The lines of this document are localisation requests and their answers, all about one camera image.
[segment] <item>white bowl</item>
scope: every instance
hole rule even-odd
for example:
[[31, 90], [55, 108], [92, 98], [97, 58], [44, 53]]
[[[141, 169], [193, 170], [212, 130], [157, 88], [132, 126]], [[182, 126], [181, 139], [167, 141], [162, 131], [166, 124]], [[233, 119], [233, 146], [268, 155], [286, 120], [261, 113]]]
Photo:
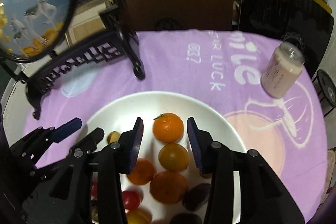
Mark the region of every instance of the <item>white bowl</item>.
[[[97, 151], [99, 151], [108, 144], [106, 137], [111, 131], [129, 131], [133, 128], [137, 117], [141, 117], [143, 119], [144, 131], [138, 157], [149, 159], [159, 173], [164, 171], [158, 160], [159, 151], [164, 146], [164, 143], [155, 139], [152, 133], [152, 125], [154, 118], [159, 116], [160, 113], [167, 112], [175, 113], [184, 123], [184, 134], [177, 143], [184, 146], [190, 155], [190, 164], [187, 170], [181, 172], [187, 178], [189, 189], [200, 183], [211, 183], [211, 179], [200, 177], [199, 171], [196, 168], [186, 132], [186, 122], [189, 117], [194, 117], [198, 128], [208, 131], [213, 140], [221, 142], [231, 150], [246, 152], [246, 148], [236, 130], [217, 111], [194, 98], [161, 91], [135, 93], [111, 102], [88, 120], [87, 126], [81, 133], [80, 138], [83, 138], [88, 132], [93, 131], [97, 127], [102, 128], [105, 132], [105, 137], [98, 144]], [[181, 203], [167, 206], [153, 199], [149, 192], [149, 183], [143, 186], [135, 186], [123, 174], [120, 175], [120, 181], [122, 190], [138, 188], [143, 192], [144, 199], [140, 208], [150, 211], [153, 221], [164, 219], [164, 223], [168, 223], [174, 215], [187, 212]], [[234, 172], [234, 183], [233, 223], [237, 223], [240, 221], [240, 182], [238, 172]], [[207, 204], [194, 212], [202, 220], [205, 216], [206, 206]]]

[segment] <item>jar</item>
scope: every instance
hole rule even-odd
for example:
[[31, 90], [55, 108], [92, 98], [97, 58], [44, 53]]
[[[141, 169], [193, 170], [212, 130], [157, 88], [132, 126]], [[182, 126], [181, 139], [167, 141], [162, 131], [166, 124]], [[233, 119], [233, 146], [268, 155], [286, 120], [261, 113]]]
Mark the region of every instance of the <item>jar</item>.
[[304, 63], [305, 58], [297, 47], [282, 42], [261, 76], [262, 87], [273, 98], [284, 97], [300, 76]]

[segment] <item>purple tablecloth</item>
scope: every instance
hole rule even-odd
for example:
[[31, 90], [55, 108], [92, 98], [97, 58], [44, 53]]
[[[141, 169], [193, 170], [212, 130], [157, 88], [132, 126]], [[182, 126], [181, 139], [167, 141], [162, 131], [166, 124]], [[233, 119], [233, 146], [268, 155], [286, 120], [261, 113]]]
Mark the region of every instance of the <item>purple tablecloth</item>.
[[[135, 92], [164, 90], [194, 97], [221, 113], [247, 149], [256, 148], [280, 176], [306, 221], [315, 213], [327, 168], [322, 111], [306, 70], [283, 99], [270, 98], [260, 76], [279, 41], [241, 32], [140, 32], [146, 79], [135, 78], [128, 60], [90, 64], [61, 77], [42, 103], [39, 121], [31, 113], [25, 133], [59, 127], [74, 117], [83, 124], [109, 102]], [[38, 162], [64, 158], [73, 134], [53, 144]]]

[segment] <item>round decorative picture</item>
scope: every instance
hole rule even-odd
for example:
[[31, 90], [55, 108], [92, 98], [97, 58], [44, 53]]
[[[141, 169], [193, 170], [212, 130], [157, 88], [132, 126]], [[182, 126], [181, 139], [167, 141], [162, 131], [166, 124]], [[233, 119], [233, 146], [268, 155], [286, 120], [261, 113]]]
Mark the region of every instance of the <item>round decorative picture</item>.
[[42, 52], [58, 37], [70, 0], [0, 0], [0, 47], [15, 57]]

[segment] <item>red tomato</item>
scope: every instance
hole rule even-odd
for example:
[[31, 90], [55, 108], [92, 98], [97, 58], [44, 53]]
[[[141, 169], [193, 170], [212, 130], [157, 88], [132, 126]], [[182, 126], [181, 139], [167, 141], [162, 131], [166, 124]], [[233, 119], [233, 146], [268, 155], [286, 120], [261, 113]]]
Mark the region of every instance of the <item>red tomato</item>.
[[91, 196], [93, 196], [93, 198], [97, 198], [98, 197], [98, 192], [97, 192], [97, 181], [93, 181], [92, 182], [92, 186], [91, 186]]
[[126, 191], [123, 191], [121, 195], [123, 198], [125, 209], [130, 210], [130, 211], [138, 208], [142, 201], [140, 195], [135, 191], [126, 190]]

